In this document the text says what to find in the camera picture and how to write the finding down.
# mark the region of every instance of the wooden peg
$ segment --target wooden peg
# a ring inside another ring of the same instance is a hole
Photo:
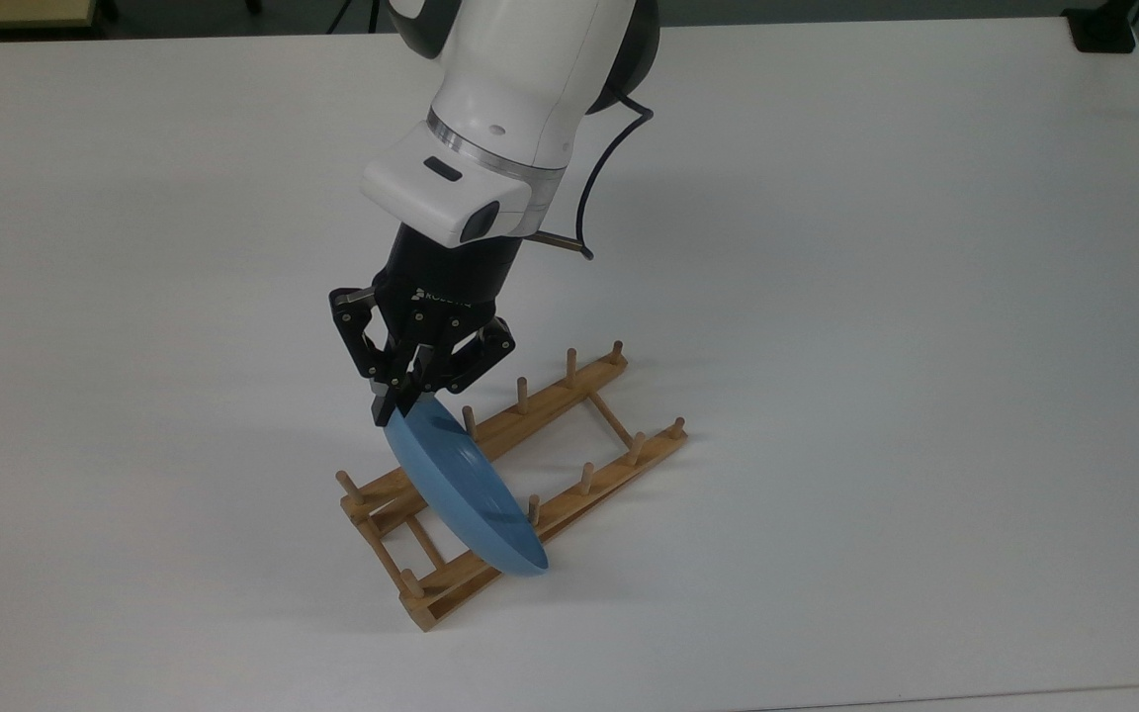
[[[636,433],[636,437],[632,440],[632,449],[626,451],[625,463],[630,466],[636,466],[641,458],[641,449],[645,447],[645,433]]]
[[[596,476],[596,465],[583,464],[582,478],[579,481],[579,494],[591,494],[591,481]]]
[[[468,432],[468,436],[477,440],[477,416],[474,416],[474,409],[472,406],[465,406],[465,432]]]
[[[349,478],[345,469],[336,469],[336,482],[341,483],[341,486],[345,490],[345,494],[349,494],[354,505],[362,505],[363,496],[358,492],[358,486],[354,485],[352,478]]]
[[[516,379],[516,411],[526,415],[530,411],[530,383],[525,377]]]
[[[566,351],[566,387],[574,387],[575,377],[579,375],[579,351],[571,349]]]
[[[411,573],[411,568],[402,568],[402,582],[405,582],[408,587],[408,596],[424,598],[424,587],[420,586],[420,581],[416,580],[416,574]]]

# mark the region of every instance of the blue plate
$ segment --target blue plate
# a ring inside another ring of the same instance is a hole
[[[543,542],[521,505],[437,398],[405,416],[395,409],[385,439],[420,497],[484,562],[515,576],[548,571]]]

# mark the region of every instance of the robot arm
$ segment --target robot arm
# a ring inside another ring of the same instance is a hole
[[[363,194],[402,222],[385,269],[370,288],[331,294],[349,352],[374,382],[378,425],[424,393],[462,391],[513,351],[494,296],[521,239],[542,226],[579,122],[638,84],[656,52],[656,0],[390,9],[444,77],[428,117],[363,172]],[[363,334],[374,310],[388,332],[383,349]]]

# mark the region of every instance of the white table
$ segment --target white table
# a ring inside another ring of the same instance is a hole
[[[437,81],[394,36],[0,46],[0,712],[1139,685],[1139,54],[664,32],[597,261],[524,249],[467,401],[624,338],[615,410],[694,440],[424,635],[336,506],[393,456],[326,293],[383,265],[358,178]],[[501,473],[614,453],[583,409]]]

